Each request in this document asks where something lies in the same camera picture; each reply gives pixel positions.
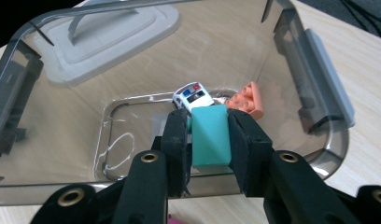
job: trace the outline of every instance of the table surface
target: table surface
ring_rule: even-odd
[[[303,25],[322,39],[355,107],[356,125],[340,169],[326,183],[350,195],[381,185],[381,39],[299,2]],[[262,199],[230,195],[169,201],[185,223],[267,223]],[[40,206],[0,207],[0,223],[29,223]]]

